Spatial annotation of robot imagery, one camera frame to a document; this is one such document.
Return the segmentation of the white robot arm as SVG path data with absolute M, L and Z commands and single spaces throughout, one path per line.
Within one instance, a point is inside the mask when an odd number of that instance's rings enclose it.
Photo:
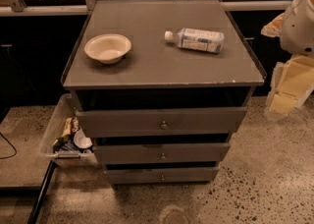
M 267 96 L 265 114 L 277 121 L 300 108 L 314 90 L 314 0 L 293 0 L 261 34 L 278 37 L 291 54 L 285 63 L 276 64 Z

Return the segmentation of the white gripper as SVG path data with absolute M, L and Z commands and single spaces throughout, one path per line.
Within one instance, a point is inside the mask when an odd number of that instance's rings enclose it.
M 281 35 L 284 14 L 279 14 L 261 29 L 268 37 Z M 266 100 L 267 117 L 285 117 L 300 108 L 314 90 L 314 58 L 292 55 L 285 62 L 278 62 L 272 74 L 271 91 Z

